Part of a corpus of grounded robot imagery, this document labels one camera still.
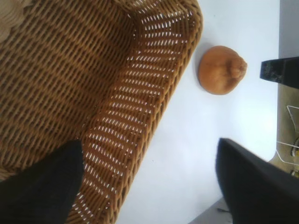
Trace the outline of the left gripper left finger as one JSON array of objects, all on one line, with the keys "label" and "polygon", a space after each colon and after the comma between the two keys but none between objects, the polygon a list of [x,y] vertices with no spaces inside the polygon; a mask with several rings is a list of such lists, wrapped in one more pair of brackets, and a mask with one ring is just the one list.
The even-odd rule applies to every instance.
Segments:
[{"label": "left gripper left finger", "polygon": [[84,174],[82,144],[66,142],[0,183],[2,224],[63,224]]}]

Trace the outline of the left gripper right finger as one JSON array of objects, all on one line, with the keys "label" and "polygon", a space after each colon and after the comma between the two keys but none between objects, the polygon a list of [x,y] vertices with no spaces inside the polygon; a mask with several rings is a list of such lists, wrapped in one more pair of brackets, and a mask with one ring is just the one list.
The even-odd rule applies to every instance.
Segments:
[{"label": "left gripper right finger", "polygon": [[216,175],[234,224],[297,224],[299,180],[221,138]]}]

